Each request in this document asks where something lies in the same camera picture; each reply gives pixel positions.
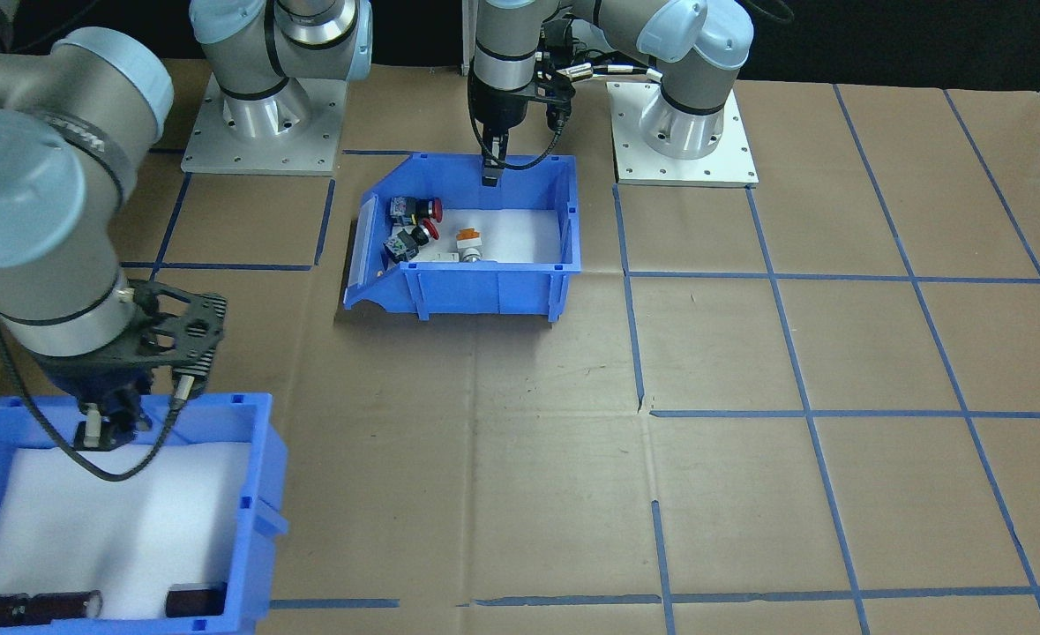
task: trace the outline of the white foam insert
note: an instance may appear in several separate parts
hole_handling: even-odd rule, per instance
[[[560,214],[553,209],[446,209],[438,223],[439,240],[420,248],[412,262],[454,253],[457,233],[466,228],[479,232],[484,260],[547,264],[563,258]]]
[[[122,473],[149,446],[84,456]],[[105,482],[59,450],[19,450],[0,509],[0,593],[100,590],[101,619],[165,617],[173,584],[225,582],[248,443],[166,446]]]

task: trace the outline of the cable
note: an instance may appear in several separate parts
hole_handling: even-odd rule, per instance
[[[167,440],[171,430],[174,429],[174,423],[176,423],[178,420],[178,414],[182,413],[182,407],[186,405],[185,399],[181,399],[177,397],[177,395],[173,395],[171,398],[170,409],[167,411],[167,415],[165,415],[165,419],[163,421],[163,429],[160,430],[160,434],[158,434],[158,438],[156,438],[155,440],[155,446],[152,446],[152,450],[148,452],[148,455],[146,455],[146,457],[144,457],[141,461],[139,461],[139,464],[136,464],[135,468],[131,468],[124,474],[118,475],[108,473],[107,471],[101,469],[99,466],[96,466],[96,464],[89,461],[88,458],[84,458],[83,455],[79,453],[79,451],[74,450],[73,447],[70,446],[67,441],[64,441],[64,438],[61,436],[61,433],[59,433],[59,431],[56,431],[56,428],[53,427],[52,423],[49,422],[49,419],[45,417],[45,414],[41,411],[41,407],[38,407],[36,403],[32,402],[32,397],[29,397],[29,389],[27,386],[25,386],[25,382],[22,379],[22,374],[19,373],[19,369],[17,369],[17,365],[15,364],[15,356],[10,354],[10,349],[8,349],[8,347],[6,346],[6,339],[3,338],[3,328],[1,328],[1,325],[0,325],[0,356],[1,359],[3,359],[3,369],[6,370],[6,375],[10,379],[11,385],[15,385],[15,390],[17,391],[17,393],[19,393],[19,397],[22,399],[22,403],[24,403],[26,408],[29,411],[29,414],[31,414],[32,418],[34,418],[35,421],[38,423],[41,429],[43,429],[45,433],[49,435],[49,439],[53,441],[53,444],[55,444],[56,447],[59,447],[61,451],[68,454],[69,458],[72,458],[74,462],[76,462],[81,468],[84,468],[85,471],[88,471],[88,474],[95,475],[96,478],[99,478],[101,480],[107,480],[108,482],[122,482],[133,477],[133,475],[141,473],[141,471],[144,471],[145,468],[147,468],[153,461],[156,455],[160,453],[160,449],[165,444],[165,440]],[[181,382],[179,388],[180,390],[178,390],[177,392],[184,394]]]
[[[476,115],[472,112],[472,73],[468,73],[468,98],[466,100],[468,102],[468,123],[472,125],[472,136],[476,137],[476,143],[479,144],[479,152],[485,153],[485,156],[494,160],[500,167],[515,169],[517,171],[531,169],[532,167],[536,167],[536,165],[541,164],[545,158],[551,156],[551,153],[555,151],[555,145],[560,144],[560,139],[563,137],[563,129],[565,128],[566,122],[564,122],[563,126],[555,128],[555,136],[551,137],[551,144],[549,144],[548,148],[543,151],[543,154],[537,157],[536,160],[519,165],[513,164],[513,162],[506,162],[505,160],[502,160],[502,158],[496,157],[495,154],[492,153],[492,150],[485,143],[485,138],[479,135],[479,128],[476,128]]]
[[[765,8],[762,8],[760,7],[760,5],[756,4],[754,0],[742,0],[742,2],[743,4],[746,4],[747,8],[749,8],[751,11],[766,18],[766,20],[769,21],[773,21],[773,23],[777,24],[794,23],[794,8],[789,8],[789,5],[786,4],[786,0],[774,0],[774,3],[778,4],[779,7],[782,7],[781,15],[771,14],[771,11],[765,10]]]
[[[94,8],[96,8],[96,5],[100,3],[101,0],[92,0],[90,3],[85,4],[84,7],[81,8],[79,11],[73,14],[73,17],[69,18],[69,20],[63,21],[63,23],[57,25],[55,28],[51,28],[50,31],[44,32],[43,35],[38,36],[36,39],[31,42],[26,42],[26,44],[23,44],[20,47],[15,47],[15,49],[10,52],[25,53],[30,49],[40,47],[40,45],[45,44],[45,42],[49,42],[53,37],[60,35],[61,32],[68,31],[69,28],[73,28],[73,26],[76,26],[76,24],[79,21],[82,21],[84,17],[87,16],[88,12],[90,12]]]

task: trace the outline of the metal bracket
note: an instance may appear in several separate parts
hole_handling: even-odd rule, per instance
[[[311,100],[313,120],[302,130],[279,139],[246,140],[222,116],[222,89],[210,77],[182,157],[183,171],[205,174],[281,174],[293,177],[331,177],[346,105],[346,82],[300,79]]]
[[[642,109],[657,89],[656,84],[607,83],[620,184],[746,188],[758,183],[734,92],[724,106],[724,129],[717,149],[701,160],[676,160],[650,149],[642,137]]]

